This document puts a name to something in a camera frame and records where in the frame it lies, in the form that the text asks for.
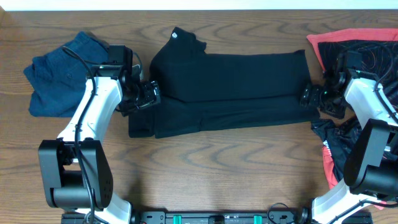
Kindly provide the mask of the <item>black polo shirt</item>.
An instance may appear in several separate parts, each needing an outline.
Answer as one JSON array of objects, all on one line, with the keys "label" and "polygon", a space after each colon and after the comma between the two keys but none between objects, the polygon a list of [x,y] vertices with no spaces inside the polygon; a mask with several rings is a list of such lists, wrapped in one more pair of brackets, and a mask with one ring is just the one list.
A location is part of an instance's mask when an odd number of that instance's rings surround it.
[{"label": "black polo shirt", "polygon": [[318,119],[302,106],[310,83],[303,50],[283,54],[208,54],[179,27],[152,59],[150,79],[160,103],[129,117],[131,138],[167,138],[200,131],[250,128]]}]

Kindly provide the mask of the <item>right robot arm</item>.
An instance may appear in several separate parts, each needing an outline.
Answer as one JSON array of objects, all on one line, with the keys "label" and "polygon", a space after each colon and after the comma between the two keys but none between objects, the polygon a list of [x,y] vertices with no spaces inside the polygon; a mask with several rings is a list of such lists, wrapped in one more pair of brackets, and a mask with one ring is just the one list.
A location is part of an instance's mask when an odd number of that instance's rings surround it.
[{"label": "right robot arm", "polygon": [[336,118],[350,107],[362,131],[345,162],[343,179],[313,199],[296,223],[342,223],[368,205],[397,207],[397,116],[383,92],[382,79],[363,71],[362,60],[358,51],[342,51],[326,72],[325,84],[309,84],[302,93],[302,106]]}]

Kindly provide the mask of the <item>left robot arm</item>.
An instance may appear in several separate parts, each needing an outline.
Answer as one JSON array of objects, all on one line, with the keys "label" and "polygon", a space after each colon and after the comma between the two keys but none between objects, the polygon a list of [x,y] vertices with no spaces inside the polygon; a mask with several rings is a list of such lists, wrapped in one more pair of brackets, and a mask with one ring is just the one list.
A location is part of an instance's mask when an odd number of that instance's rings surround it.
[{"label": "left robot arm", "polygon": [[156,81],[141,79],[137,54],[112,45],[103,63],[82,61],[85,93],[66,128],[39,146],[39,164],[49,207],[71,213],[69,223],[140,223],[132,204],[113,188],[102,142],[115,111],[128,116],[160,103]]}]

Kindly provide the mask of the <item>red and black patterned garment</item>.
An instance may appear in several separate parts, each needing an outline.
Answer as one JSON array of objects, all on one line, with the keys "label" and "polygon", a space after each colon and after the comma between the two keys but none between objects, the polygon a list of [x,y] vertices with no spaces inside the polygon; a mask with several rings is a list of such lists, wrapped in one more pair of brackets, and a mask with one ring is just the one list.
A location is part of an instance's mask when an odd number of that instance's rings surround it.
[{"label": "red and black patterned garment", "polygon": [[[383,82],[395,84],[397,29],[343,29],[310,34],[308,40],[322,66],[323,86],[307,85],[300,102],[343,118],[339,128],[313,123],[324,142],[330,190],[312,202],[316,220],[331,221],[368,206],[397,206],[397,111]],[[333,169],[342,171],[334,175]]]}]

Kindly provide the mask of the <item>folded navy blue shorts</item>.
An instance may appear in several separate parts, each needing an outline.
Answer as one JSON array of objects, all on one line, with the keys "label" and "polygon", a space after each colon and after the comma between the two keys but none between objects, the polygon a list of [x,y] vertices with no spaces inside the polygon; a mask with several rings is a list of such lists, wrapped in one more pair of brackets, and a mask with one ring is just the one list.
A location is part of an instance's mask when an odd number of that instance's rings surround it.
[{"label": "folded navy blue shorts", "polygon": [[[88,31],[64,44],[87,65],[107,61],[109,44]],[[24,69],[32,85],[29,113],[35,117],[72,117],[85,92],[86,68],[61,47],[32,59]]]}]

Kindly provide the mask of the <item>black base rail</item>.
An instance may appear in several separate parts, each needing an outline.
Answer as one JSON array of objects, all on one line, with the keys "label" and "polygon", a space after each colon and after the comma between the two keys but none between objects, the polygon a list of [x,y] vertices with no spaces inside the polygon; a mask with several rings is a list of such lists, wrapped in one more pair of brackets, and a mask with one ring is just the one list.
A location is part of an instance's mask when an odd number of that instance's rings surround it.
[{"label": "black base rail", "polygon": [[[139,213],[133,210],[130,223],[143,224],[271,224],[271,223],[318,223],[310,220],[307,208],[301,214],[289,208],[272,208],[269,212],[250,213],[200,213],[181,212],[170,213],[164,211],[146,211]],[[85,215],[78,213],[66,213],[62,215],[60,223],[82,224],[85,223]],[[345,218],[343,224],[373,224],[370,212],[356,212]]]}]

